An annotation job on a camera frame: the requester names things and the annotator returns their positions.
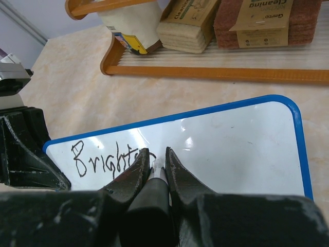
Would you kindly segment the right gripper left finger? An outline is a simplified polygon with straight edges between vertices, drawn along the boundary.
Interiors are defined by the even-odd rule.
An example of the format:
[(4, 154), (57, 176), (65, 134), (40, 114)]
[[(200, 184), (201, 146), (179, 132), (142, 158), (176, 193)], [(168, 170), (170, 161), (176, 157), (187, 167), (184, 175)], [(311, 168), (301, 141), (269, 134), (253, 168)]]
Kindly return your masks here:
[(1, 246), (110, 246), (150, 174), (150, 153), (94, 191), (2, 192)]

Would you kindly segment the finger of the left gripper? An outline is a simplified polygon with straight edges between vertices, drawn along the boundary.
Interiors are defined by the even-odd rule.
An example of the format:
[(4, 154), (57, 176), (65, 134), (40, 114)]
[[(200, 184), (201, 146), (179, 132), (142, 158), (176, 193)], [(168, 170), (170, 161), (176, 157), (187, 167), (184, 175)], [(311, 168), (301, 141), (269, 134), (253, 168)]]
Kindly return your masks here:
[(26, 108), (24, 110), (24, 119), (32, 138), (39, 148), (43, 148), (44, 144), (50, 140), (43, 110)]
[(16, 188), (71, 189), (69, 179), (32, 138), (23, 113), (1, 116), (1, 182)]

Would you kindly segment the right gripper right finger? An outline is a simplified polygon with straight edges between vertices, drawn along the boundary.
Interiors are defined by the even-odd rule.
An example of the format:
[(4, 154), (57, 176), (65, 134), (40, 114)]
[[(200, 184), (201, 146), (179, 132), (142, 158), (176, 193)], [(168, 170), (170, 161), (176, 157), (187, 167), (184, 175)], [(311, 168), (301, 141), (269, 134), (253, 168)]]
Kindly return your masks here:
[(328, 246), (318, 206), (301, 196), (217, 193), (166, 148), (178, 246)]

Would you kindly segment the black white marker pen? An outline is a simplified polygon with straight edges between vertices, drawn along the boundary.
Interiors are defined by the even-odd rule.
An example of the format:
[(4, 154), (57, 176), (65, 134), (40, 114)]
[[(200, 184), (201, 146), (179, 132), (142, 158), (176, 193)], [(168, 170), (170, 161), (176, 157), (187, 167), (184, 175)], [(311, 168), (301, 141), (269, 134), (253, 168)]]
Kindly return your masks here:
[(122, 246), (175, 246), (165, 160), (157, 158), (150, 176), (123, 215)]

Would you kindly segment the blue framed whiteboard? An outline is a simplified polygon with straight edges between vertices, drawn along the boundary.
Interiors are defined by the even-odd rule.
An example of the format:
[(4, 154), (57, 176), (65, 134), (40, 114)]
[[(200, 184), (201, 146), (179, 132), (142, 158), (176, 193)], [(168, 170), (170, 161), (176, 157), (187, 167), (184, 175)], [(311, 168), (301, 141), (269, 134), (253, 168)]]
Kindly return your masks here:
[(128, 169), (141, 149), (149, 149), (153, 163), (164, 160), (167, 147), (218, 193), (313, 197), (302, 116), (281, 95), (58, 138), (43, 151), (72, 190), (96, 190)]

